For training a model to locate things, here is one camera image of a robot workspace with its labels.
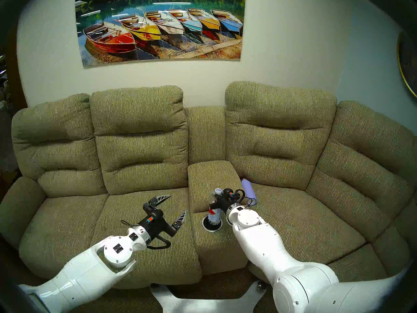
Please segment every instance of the green couch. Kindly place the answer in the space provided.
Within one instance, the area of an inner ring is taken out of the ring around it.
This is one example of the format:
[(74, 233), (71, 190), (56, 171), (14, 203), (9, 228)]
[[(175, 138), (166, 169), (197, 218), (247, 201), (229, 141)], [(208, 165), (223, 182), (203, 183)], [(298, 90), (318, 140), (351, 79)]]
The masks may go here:
[(116, 89), (40, 104), (13, 118), (23, 177), (0, 205), (0, 233), (36, 275), (139, 221), (172, 195), (167, 221), (188, 210), (165, 250), (136, 252), (117, 288), (192, 284), (245, 267), (227, 224), (201, 226), (213, 189), (242, 188), (300, 261), (340, 281), (398, 273), (417, 251), (417, 138), (368, 107), (317, 90), (234, 82), (226, 107), (183, 108), (176, 86)]

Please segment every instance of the red boat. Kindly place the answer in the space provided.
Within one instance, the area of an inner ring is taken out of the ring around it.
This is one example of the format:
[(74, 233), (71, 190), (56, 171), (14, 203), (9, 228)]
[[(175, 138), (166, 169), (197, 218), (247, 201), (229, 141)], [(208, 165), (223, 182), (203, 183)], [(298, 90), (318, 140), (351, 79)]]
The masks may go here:
[(109, 22), (97, 23), (83, 32), (91, 44), (108, 53), (128, 53), (136, 49), (132, 34)]

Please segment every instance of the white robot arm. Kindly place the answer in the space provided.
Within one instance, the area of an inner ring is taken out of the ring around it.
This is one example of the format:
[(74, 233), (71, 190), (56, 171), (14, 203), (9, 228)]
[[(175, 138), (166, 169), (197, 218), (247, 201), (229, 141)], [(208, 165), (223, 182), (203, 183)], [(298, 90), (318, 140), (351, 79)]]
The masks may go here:
[(257, 212), (236, 203), (241, 196), (235, 197), (230, 191), (223, 190), (213, 208), (225, 212), (247, 258), (265, 273), (273, 287), (273, 298), (279, 313), (375, 310), (408, 269), (382, 280), (339, 283), (330, 267), (295, 260), (285, 250), (278, 232)]
[[(169, 197), (158, 196), (145, 203), (147, 216), (138, 224), (128, 224), (130, 228), (126, 236), (107, 237), (68, 261), (53, 279), (40, 286), (19, 285), (20, 288), (41, 312), (48, 313), (68, 312), (76, 306), (99, 298), (132, 271), (136, 264), (135, 260), (131, 260), (135, 251), (170, 247), (171, 243), (159, 234), (165, 231), (173, 237), (182, 226), (186, 212), (171, 226), (166, 223), (164, 213), (156, 209), (156, 206)], [(155, 238), (165, 242), (165, 246), (150, 246)], [(121, 270), (114, 273), (109, 269), (99, 258), (100, 253), (104, 253), (111, 266)]]

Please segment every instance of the gold frame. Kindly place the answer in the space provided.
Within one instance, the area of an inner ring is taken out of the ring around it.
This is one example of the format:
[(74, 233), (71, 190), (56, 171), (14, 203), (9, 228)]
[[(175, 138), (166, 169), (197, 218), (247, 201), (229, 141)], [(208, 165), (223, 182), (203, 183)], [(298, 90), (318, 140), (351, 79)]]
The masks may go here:
[(401, 42), (401, 39), (402, 39), (403, 36), (404, 36), (404, 32), (401, 32), (398, 35), (398, 41), (397, 41), (397, 61), (398, 61), (399, 72), (401, 73), (401, 77), (404, 80), (405, 85), (407, 85), (407, 87), (410, 90), (410, 92), (417, 98), (416, 93), (414, 93), (413, 90), (411, 89), (411, 87), (408, 85), (408, 83), (407, 83), (407, 81), (406, 81), (406, 79), (404, 77), (404, 74), (402, 72), (402, 69), (401, 69), (401, 63), (399, 62), (399, 43)]

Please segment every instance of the white wall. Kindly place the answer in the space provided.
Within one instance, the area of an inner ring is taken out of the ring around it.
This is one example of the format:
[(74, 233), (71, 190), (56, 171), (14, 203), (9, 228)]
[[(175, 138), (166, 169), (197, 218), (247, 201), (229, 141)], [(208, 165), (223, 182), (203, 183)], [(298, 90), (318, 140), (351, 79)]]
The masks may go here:
[(385, 114), (417, 135), (417, 98), (398, 69), (401, 28), (367, 0), (354, 0), (349, 46), (336, 91), (338, 101), (353, 100)]
[(336, 93), (351, 6), (352, 0), (246, 0), (241, 61), (168, 60), (84, 69), (74, 0), (32, 0), (19, 19), (20, 77), (29, 106), (75, 93), (166, 84), (183, 89), (185, 106), (224, 105), (225, 88), (234, 80)]

